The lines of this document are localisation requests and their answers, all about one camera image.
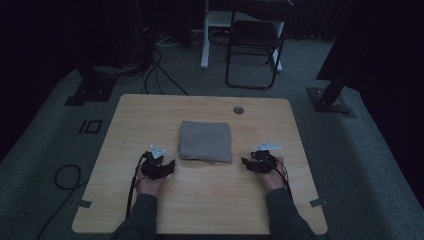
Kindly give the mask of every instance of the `sleeve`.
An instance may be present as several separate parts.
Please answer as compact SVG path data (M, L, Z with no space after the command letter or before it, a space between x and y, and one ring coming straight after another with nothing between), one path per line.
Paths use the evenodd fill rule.
M157 198L139 194L131 214L113 233L112 239L154 240L156 237Z
M313 240L315 233L299 215L287 190L278 188L268 193L266 203L273 240Z

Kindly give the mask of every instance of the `chair leg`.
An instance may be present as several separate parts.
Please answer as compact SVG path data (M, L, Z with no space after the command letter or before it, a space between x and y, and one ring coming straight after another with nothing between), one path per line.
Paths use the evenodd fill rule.
M280 62L280 58L281 58L281 51L283 50L283 45L280 44L280 47L278 49L278 54L277 54L277 59L275 60L274 63L274 72L272 73L272 81L271 84L269 85L268 88L272 87L272 85L274 85L275 82L275 76L277 75L277 70L278 70L278 63Z
M268 60L266 61L266 63L265 63L265 64L269 64L269 62L270 62L270 61L271 61L271 59L272 59L272 56L274 55L274 52L275 52L275 48L271 51L271 54L269 55Z
M227 85L228 86L230 86L230 87L233 87L231 84L230 84L230 81L229 81L229 79L228 79L228 75L229 75L229 73L230 73L230 55L231 55L231 45L232 45L232 42L231 42L231 37L230 37L230 41L229 41L229 43L228 43L228 48L227 48L227 68L226 68L226 70L225 70L225 82L227 83Z

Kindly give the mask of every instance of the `black stand base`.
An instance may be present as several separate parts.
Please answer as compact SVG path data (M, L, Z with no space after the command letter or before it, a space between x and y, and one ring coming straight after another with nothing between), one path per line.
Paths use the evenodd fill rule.
M343 97L339 95L332 104L322 103L321 97L325 88L306 88L316 112L341 113L346 118L356 118L353 109L346 106Z
M83 106L85 102L107 102L115 87L116 78L103 79L96 88L87 90L87 84L81 81L74 96L68 97L65 106Z

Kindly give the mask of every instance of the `folded gray cloth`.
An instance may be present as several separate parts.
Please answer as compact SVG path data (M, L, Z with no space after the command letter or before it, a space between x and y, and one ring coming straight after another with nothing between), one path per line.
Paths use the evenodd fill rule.
M181 159L231 163L230 127L227 123L183 121L178 150Z

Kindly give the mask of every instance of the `human hand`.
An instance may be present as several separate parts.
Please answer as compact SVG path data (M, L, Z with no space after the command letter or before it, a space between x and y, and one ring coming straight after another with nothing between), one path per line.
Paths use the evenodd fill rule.
M276 159L278 160L277 170L282 173L284 177L286 177L286 172L284 171L283 167L284 158L276 157ZM277 188L285 187L283 179L281 178L280 174L278 174L278 172L275 170L271 170L271 172L269 173L261 173L258 175L262 178L264 185L269 192Z
M160 179L152 180L145 176L141 172L141 167L137 172L137 180L136 183L138 183L135 186L135 190L137 191L137 194L149 194L154 197L158 197L160 189L162 188L163 183L165 182L166 176Z

